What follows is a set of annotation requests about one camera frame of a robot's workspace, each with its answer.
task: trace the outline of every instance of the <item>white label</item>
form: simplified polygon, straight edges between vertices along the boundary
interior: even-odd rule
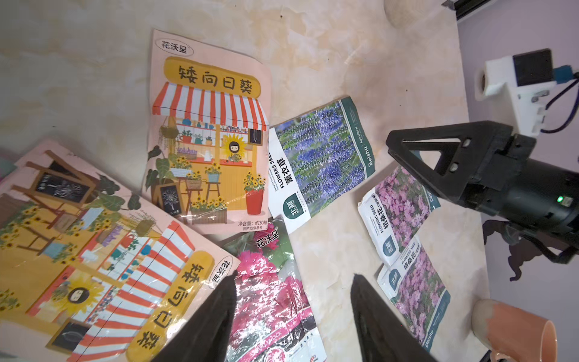
[[[414,264],[419,254],[420,240],[415,236],[391,267],[387,265],[382,267],[380,274],[378,274],[377,282],[384,294],[388,296],[388,299],[392,299],[398,295],[398,290],[408,269]]]
[[[188,57],[193,55],[193,48],[175,39],[157,39],[155,40],[155,45],[167,53],[178,56]]]
[[[233,264],[233,257],[231,255],[221,259],[219,264],[213,269],[213,273],[209,279],[209,288],[214,289],[219,282],[229,274]]]
[[[358,204],[358,212],[364,220],[380,259],[384,264],[392,265],[400,256],[400,250],[388,214],[374,189],[364,195]]]
[[[288,362],[324,362],[326,358],[324,344],[316,327],[306,333],[298,344],[289,351]]]
[[[312,217],[299,190],[294,171],[273,128],[269,130],[268,162],[269,212],[274,218],[282,216],[287,232],[291,234]]]

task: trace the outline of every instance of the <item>red and white striped awning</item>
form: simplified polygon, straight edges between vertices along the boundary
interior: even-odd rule
[[[153,114],[263,131],[268,125],[257,99],[169,82],[153,103]]]
[[[67,362],[104,361],[124,353],[194,251],[187,234],[173,221],[98,315]]]

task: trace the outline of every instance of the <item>red flower pot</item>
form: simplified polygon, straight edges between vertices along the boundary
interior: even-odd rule
[[[263,203],[263,190],[249,191],[245,193],[245,205],[249,215],[261,214],[261,205]]]

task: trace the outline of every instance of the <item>pink flowers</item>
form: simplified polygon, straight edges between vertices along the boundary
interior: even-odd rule
[[[262,253],[244,251],[238,258],[237,305],[229,338],[234,349],[247,338],[265,339],[309,305],[302,282],[293,276],[280,280],[276,266]]]
[[[400,284],[398,295],[391,299],[420,344],[444,291],[442,280],[421,246],[419,256]]]
[[[388,213],[394,236],[402,251],[430,214],[424,188],[403,167],[376,186],[375,191]]]

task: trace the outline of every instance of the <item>orange mug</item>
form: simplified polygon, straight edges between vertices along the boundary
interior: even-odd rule
[[[556,362],[557,334],[552,321],[492,299],[475,303],[472,331],[491,350],[494,362]]]

